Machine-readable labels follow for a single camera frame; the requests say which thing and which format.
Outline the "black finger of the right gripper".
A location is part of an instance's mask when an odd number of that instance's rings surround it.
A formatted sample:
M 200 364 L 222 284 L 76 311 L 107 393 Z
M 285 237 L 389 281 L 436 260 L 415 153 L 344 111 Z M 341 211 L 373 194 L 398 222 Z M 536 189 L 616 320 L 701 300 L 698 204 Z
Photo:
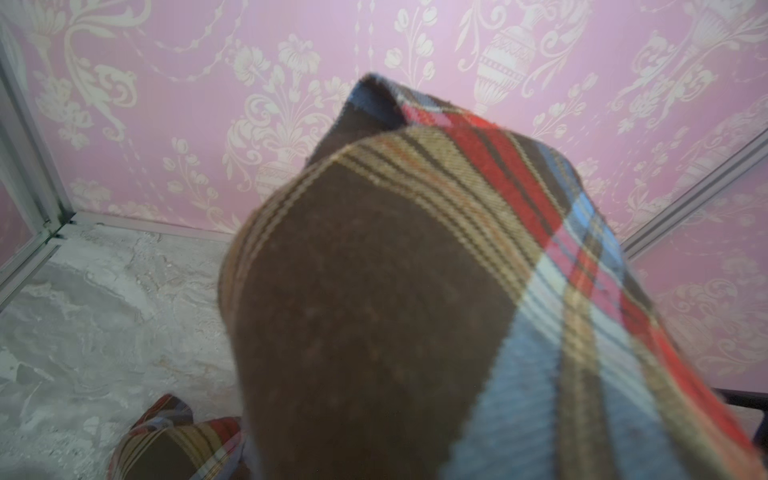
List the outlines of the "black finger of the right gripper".
M 753 435 L 753 444 L 760 450 L 767 449 L 767 395 L 765 393 L 715 388 L 726 404 L 762 413 L 762 420 Z

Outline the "plaid brown red cloth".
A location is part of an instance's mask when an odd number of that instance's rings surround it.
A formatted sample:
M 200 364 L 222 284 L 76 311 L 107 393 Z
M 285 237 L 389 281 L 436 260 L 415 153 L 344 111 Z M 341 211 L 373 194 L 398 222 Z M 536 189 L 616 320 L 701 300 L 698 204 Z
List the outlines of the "plaid brown red cloth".
M 220 270 L 243 411 L 111 479 L 763 479 L 570 162 L 369 74 Z

